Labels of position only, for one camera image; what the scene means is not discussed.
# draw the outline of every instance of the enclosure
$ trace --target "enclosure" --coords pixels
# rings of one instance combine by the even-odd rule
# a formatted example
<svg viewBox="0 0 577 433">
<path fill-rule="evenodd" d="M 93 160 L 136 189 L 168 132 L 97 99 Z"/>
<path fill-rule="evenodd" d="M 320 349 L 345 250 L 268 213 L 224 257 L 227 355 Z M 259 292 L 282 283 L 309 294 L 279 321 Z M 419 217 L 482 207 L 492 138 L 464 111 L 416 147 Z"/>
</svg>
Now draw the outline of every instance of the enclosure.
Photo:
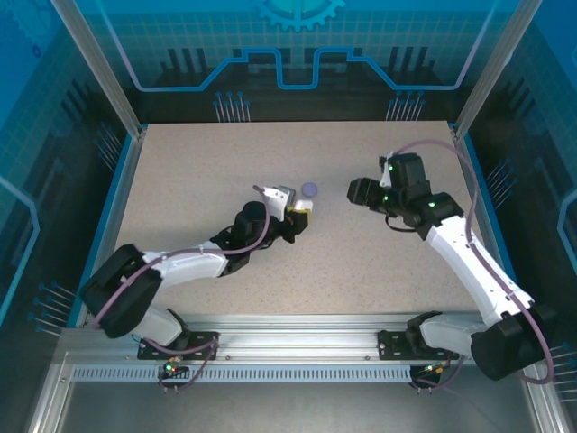
<svg viewBox="0 0 577 433">
<path fill-rule="evenodd" d="M 573 431 L 575 16 L 571 0 L 0 0 L 3 431 Z M 468 360 L 429 396 L 408 375 L 430 360 L 380 359 L 378 333 L 420 313 L 479 316 L 427 243 L 347 200 L 427 140 L 474 170 L 420 146 L 432 189 L 466 211 L 477 180 L 474 231 L 556 311 L 552 382 Z M 164 361 L 91 327 L 78 291 L 117 247 L 201 244 L 253 184 L 306 182 L 294 244 L 155 297 L 219 333 L 190 389 L 165 395 Z"/>
</svg>

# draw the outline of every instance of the beige table surface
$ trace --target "beige table surface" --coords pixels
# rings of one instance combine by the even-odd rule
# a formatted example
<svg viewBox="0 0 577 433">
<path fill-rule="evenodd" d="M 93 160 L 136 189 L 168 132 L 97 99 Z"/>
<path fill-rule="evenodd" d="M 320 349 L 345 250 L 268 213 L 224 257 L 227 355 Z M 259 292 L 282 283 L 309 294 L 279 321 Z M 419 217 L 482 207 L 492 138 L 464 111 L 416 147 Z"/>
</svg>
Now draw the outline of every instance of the beige table surface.
<svg viewBox="0 0 577 433">
<path fill-rule="evenodd" d="M 300 190 L 313 181 L 313 218 L 294 244 L 279 239 L 237 273 L 172 287 L 155 302 L 180 314 L 476 309 L 418 235 L 392 232 L 382 215 L 346 198 L 351 180 L 380 177 L 380 155 L 424 138 L 451 141 L 445 122 L 153 124 L 117 244 L 145 251 L 198 244 L 259 199 L 253 184 Z M 457 158 L 430 146 L 417 151 L 433 192 L 449 192 L 467 210 Z"/>
</svg>

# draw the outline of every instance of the aluminum frame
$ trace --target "aluminum frame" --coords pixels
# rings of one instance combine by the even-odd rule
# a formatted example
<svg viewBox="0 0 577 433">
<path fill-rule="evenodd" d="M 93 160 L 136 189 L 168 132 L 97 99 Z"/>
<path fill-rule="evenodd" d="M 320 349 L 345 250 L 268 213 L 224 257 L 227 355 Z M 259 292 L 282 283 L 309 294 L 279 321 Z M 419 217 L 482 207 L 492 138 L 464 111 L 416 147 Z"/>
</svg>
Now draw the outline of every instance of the aluminum frame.
<svg viewBox="0 0 577 433">
<path fill-rule="evenodd" d="M 525 30 L 533 21 L 533 17 L 542 2 L 543 0 L 519 0 L 515 12 L 511 15 L 507 27 L 499 38 L 499 42 L 459 114 L 456 122 L 457 138 L 462 139 L 471 128 L 501 72 L 507 66 L 509 57 L 521 41 Z"/>
<path fill-rule="evenodd" d="M 471 313 L 449 314 L 461 319 L 478 317 Z M 311 370 L 316 367 L 323 371 L 344 369 L 351 375 L 359 377 L 367 370 L 386 372 L 390 367 L 389 370 L 398 371 L 400 366 L 430 363 L 426 360 L 411 362 L 379 360 L 377 332 L 382 329 L 403 330 L 407 320 L 414 316 L 414 314 L 207 315 L 183 318 L 194 329 L 221 333 L 219 339 L 221 345 L 217 357 L 210 364 L 216 370 L 234 373 L 247 369 L 259 370 L 259 367 L 266 367 L 267 371 L 275 371 L 281 367 L 284 370 L 294 370 L 295 367 Z M 104 333 L 89 327 L 63 330 L 29 432 L 58 431 L 62 415 L 65 413 L 70 385 L 72 382 L 86 382 L 82 377 L 82 374 L 86 374 L 86 370 L 148 371 L 145 372 L 148 374 L 147 377 L 134 376 L 132 379 L 117 374 L 101 374 L 99 379 L 90 380 L 91 382 L 154 382 L 151 368 L 158 368 L 162 362 L 140 361 L 136 358 L 137 350 L 138 342 L 129 336 L 111 340 Z M 197 367 L 200 362 L 190 361 L 185 364 Z M 544 365 L 533 365 L 525 369 L 525 373 L 543 374 L 544 369 Z M 216 380 L 207 382 L 276 382 L 270 378 L 249 381 L 226 380 L 222 375 L 214 379 Z M 352 377 L 346 376 L 326 382 L 351 381 Z M 402 377 L 396 381 L 388 381 L 375 376 L 365 377 L 358 382 L 407 381 Z M 572 431 L 552 384 L 545 386 L 528 384 L 527 405 L 531 409 L 530 416 L 533 418 L 536 431 L 554 433 Z"/>
<path fill-rule="evenodd" d="M 71 0 L 51 0 L 51 2 L 98 84 L 104 90 L 108 101 L 120 117 L 124 128 L 131 137 L 138 138 L 141 133 L 141 123 L 76 2 Z"/>
</svg>

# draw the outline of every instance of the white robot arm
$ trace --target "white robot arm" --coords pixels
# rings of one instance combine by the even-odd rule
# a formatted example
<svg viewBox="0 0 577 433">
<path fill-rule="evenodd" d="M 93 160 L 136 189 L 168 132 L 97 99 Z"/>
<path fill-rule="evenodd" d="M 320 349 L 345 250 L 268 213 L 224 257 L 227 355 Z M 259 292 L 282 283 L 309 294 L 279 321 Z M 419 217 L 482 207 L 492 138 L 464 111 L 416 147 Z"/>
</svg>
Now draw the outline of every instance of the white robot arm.
<svg viewBox="0 0 577 433">
<path fill-rule="evenodd" d="M 308 225 L 313 203 L 310 200 L 295 202 L 295 191 L 287 187 L 265 187 L 262 194 L 269 207 L 270 223 L 266 235 L 252 251 L 270 247 L 279 237 L 294 243 L 295 236 Z M 265 226 L 265 214 L 263 203 L 247 203 L 231 226 L 192 247 L 191 252 L 143 253 L 133 244 L 123 245 L 80 289 L 80 297 L 92 314 L 102 316 L 100 326 L 111 338 L 134 334 L 171 350 L 184 349 L 189 332 L 186 324 L 174 311 L 154 307 L 154 296 L 159 290 L 182 282 L 224 277 L 241 269 L 249 262 L 251 251 L 235 251 L 258 242 Z M 101 314 L 121 284 L 153 261 L 157 263 L 140 274 Z"/>
<path fill-rule="evenodd" d="M 387 224 L 390 217 L 402 217 L 410 229 L 400 231 L 416 232 L 441 254 L 481 313 L 479 321 L 464 321 L 437 311 L 410 320 L 406 337 L 414 355 L 419 357 L 427 348 L 466 355 L 493 380 L 543 359 L 543 350 L 527 319 L 490 270 L 507 283 L 521 305 L 549 334 L 555 325 L 555 313 L 546 305 L 537 306 L 473 235 L 472 243 L 487 265 L 480 262 L 467 241 L 463 211 L 448 194 L 431 193 L 423 162 L 415 153 L 390 153 L 380 157 L 380 167 L 380 180 L 361 178 L 351 182 L 348 199 L 384 214 Z"/>
</svg>

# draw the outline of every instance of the wire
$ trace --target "wire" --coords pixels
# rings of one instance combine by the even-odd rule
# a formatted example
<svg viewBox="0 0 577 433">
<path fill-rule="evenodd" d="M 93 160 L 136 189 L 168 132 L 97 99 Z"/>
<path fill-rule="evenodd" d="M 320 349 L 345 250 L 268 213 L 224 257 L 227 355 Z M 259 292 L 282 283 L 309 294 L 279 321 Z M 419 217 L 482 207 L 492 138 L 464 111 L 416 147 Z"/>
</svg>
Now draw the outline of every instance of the wire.
<svg viewBox="0 0 577 433">
<path fill-rule="evenodd" d="M 438 391 L 438 390 L 442 390 L 444 388 L 446 388 L 447 386 L 449 386 L 451 383 L 453 383 L 453 381 L 457 378 L 457 375 L 459 374 L 459 372 L 461 371 L 461 369 L 463 368 L 465 362 L 465 356 L 461 356 L 461 358 L 459 358 L 459 363 L 457 364 L 457 367 L 454 369 L 453 373 L 449 376 L 449 378 L 444 381 L 443 383 L 434 383 L 435 387 L 432 388 L 432 390 L 434 391 Z"/>
<path fill-rule="evenodd" d="M 165 390 L 169 390 L 169 389 L 174 389 L 174 391 L 176 392 L 177 390 L 182 391 L 182 390 L 186 390 L 186 388 L 188 388 L 190 385 L 192 385 L 194 382 L 197 381 L 197 379 L 200 377 L 200 375 L 202 374 L 202 372 L 205 370 L 206 365 L 208 364 L 208 361 L 210 360 L 210 358 L 215 354 L 216 352 L 216 348 L 218 347 L 218 340 L 213 340 L 210 343 L 208 343 L 207 345 L 200 345 L 199 347 L 196 347 L 195 349 L 192 349 L 193 352 L 190 353 L 194 353 L 194 352 L 200 352 L 201 350 L 206 349 L 206 346 L 212 346 L 210 349 L 210 352 L 208 352 L 208 355 L 205 358 L 205 361 L 202 363 L 202 365 L 200 365 L 200 368 L 197 370 L 197 372 L 195 373 L 194 376 L 192 376 L 190 378 L 190 380 L 186 383 L 183 383 L 182 385 L 173 385 L 173 386 L 168 386 L 166 383 L 164 383 L 164 381 L 162 380 L 162 374 L 159 374 L 159 385 L 164 388 Z"/>
<path fill-rule="evenodd" d="M 490 276 L 497 282 L 497 284 L 503 289 L 503 291 L 505 291 L 505 293 L 507 293 L 508 298 L 511 299 L 515 303 L 515 305 L 519 308 L 519 310 L 521 311 L 523 316 L 527 319 L 527 322 L 529 323 L 529 325 L 533 329 L 533 332 L 535 332 L 537 340 L 539 341 L 539 345 L 541 346 L 541 349 L 543 350 L 543 354 L 545 355 L 545 360 L 547 363 L 547 374 L 545 375 L 544 378 L 538 379 L 538 378 L 534 378 L 534 377 L 528 377 L 528 376 L 525 376 L 524 374 L 519 373 L 519 372 L 517 372 L 517 374 L 524 381 L 529 382 L 529 383 L 533 383 L 536 385 L 544 385 L 546 383 L 549 383 L 554 378 L 554 362 L 553 362 L 553 357 L 551 356 L 551 351 L 549 350 L 549 346 L 547 344 L 547 341 L 545 340 L 545 336 L 543 335 L 543 332 L 541 331 L 541 329 L 537 325 L 533 316 L 531 316 L 531 313 L 529 313 L 529 311 L 525 308 L 523 303 L 517 298 L 517 296 L 515 295 L 515 292 L 509 288 L 507 283 L 504 282 L 499 277 L 499 275 L 495 272 L 495 270 L 489 265 L 489 263 L 485 260 L 485 258 L 482 256 L 481 252 L 477 248 L 477 245 L 472 240 L 472 219 L 473 219 L 473 216 L 475 215 L 475 209 L 477 208 L 477 202 L 479 200 L 479 195 L 481 193 L 481 190 L 479 188 L 479 181 L 477 180 L 477 177 L 475 176 L 475 171 L 474 171 L 473 167 L 471 166 L 471 162 L 465 157 L 465 155 L 462 152 L 458 151 L 454 147 L 454 145 L 443 142 L 441 140 L 433 140 L 433 139 L 418 140 L 416 142 L 406 144 L 405 146 L 401 147 L 398 151 L 396 151 L 395 154 L 400 154 L 400 153 L 407 151 L 408 149 L 411 149 L 411 148 L 417 147 L 417 146 L 421 146 L 421 145 L 425 145 L 425 144 L 433 144 L 433 145 L 443 147 L 444 149 L 447 149 L 447 150 L 453 152 L 454 154 L 457 155 L 457 157 L 461 160 L 461 162 L 467 167 L 467 170 L 469 171 L 469 174 L 471 175 L 472 183 L 474 186 L 474 193 L 472 196 L 471 208 L 469 209 L 469 213 L 467 214 L 467 217 L 465 219 L 465 237 L 467 239 L 467 243 L 471 247 L 471 251 L 473 252 L 475 257 L 477 257 L 479 262 L 487 270 L 487 272 L 490 274 Z"/>
<path fill-rule="evenodd" d="M 390 223 L 389 223 L 389 216 L 385 216 L 385 224 L 393 231 L 393 232 L 400 232 L 400 233 L 415 233 L 417 230 L 415 230 L 414 228 L 399 228 L 399 227 L 393 227 Z"/>
<path fill-rule="evenodd" d="M 110 299 L 106 302 L 106 304 L 100 309 L 100 311 L 96 315 L 94 322 L 93 322 L 93 326 L 98 327 L 98 325 L 100 324 L 100 321 L 102 320 L 102 317 L 113 306 L 113 304 L 120 297 L 120 295 L 122 295 L 124 293 L 124 291 L 126 289 L 128 289 L 136 281 L 136 279 L 138 277 L 140 277 L 143 273 L 145 273 L 147 270 L 149 270 L 152 266 L 154 266 L 158 263 L 161 263 L 164 260 L 169 259 L 170 257 L 175 257 L 177 255 L 189 254 L 189 253 L 207 253 L 207 254 L 219 254 L 219 255 L 222 255 L 222 254 L 225 254 L 225 255 L 243 254 L 243 253 L 248 253 L 249 251 L 257 248 L 259 246 L 259 244 L 264 240 L 265 236 L 267 235 L 267 232 L 269 231 L 270 209 L 269 209 L 269 203 L 267 202 L 266 196 L 264 195 L 264 189 L 257 186 L 257 185 L 253 185 L 252 188 L 254 190 L 256 190 L 259 194 L 261 194 L 262 201 L 264 202 L 264 210 L 265 210 L 265 214 L 266 214 L 265 220 L 264 220 L 264 227 L 262 228 L 261 235 L 253 244 L 250 244 L 250 245 L 245 246 L 244 248 L 240 248 L 238 250 L 216 250 L 216 249 L 209 249 L 209 248 L 200 249 L 198 247 L 186 248 L 183 250 L 176 250 L 176 251 L 172 251 L 170 253 L 166 253 L 166 254 L 162 255 L 161 257 L 157 257 L 156 259 L 151 260 L 150 262 L 144 264 L 139 270 L 137 270 L 135 273 L 133 273 L 130 277 L 128 277 L 126 279 L 126 281 L 116 290 L 116 292 L 110 297 Z"/>
<path fill-rule="evenodd" d="M 425 383 L 427 385 L 433 385 L 432 388 L 430 388 L 431 390 L 435 390 L 435 389 L 439 389 L 438 386 L 435 386 L 434 382 L 428 381 L 427 379 L 417 379 L 417 382 L 421 382 L 421 383 Z M 410 384 L 411 386 L 413 386 L 413 388 L 416 388 L 416 385 L 414 383 Z M 479 414 L 485 418 L 485 420 L 487 422 L 489 422 L 491 424 L 491 426 L 493 426 L 497 431 L 499 432 L 504 432 L 505 430 L 503 428 L 501 428 L 495 421 L 493 421 L 493 419 L 491 419 L 491 417 L 487 414 L 487 412 L 485 412 L 481 406 L 479 406 L 477 403 L 475 403 L 472 399 L 470 399 L 469 397 L 467 397 L 465 394 L 462 394 L 458 391 L 452 390 L 451 388 L 444 388 L 444 390 L 446 392 L 451 393 L 452 395 L 458 397 L 461 400 L 464 400 L 466 402 L 468 402 L 474 409 L 476 409 Z"/>
<path fill-rule="evenodd" d="M 168 349 L 167 347 L 165 347 L 163 345 L 159 345 L 156 341 L 150 340 L 148 338 L 144 338 L 144 341 L 146 341 L 149 345 L 154 347 L 156 350 L 158 350 L 164 354 L 167 354 L 167 355 L 190 355 L 190 354 L 195 354 L 196 352 L 202 352 L 203 350 L 207 349 L 208 347 L 212 347 L 213 344 L 215 343 L 215 341 L 217 341 L 217 340 L 211 340 L 208 343 L 204 343 L 203 345 L 198 345 L 196 347 L 190 347 L 189 349 L 184 349 L 184 350 L 171 350 L 171 349 Z"/>
</svg>

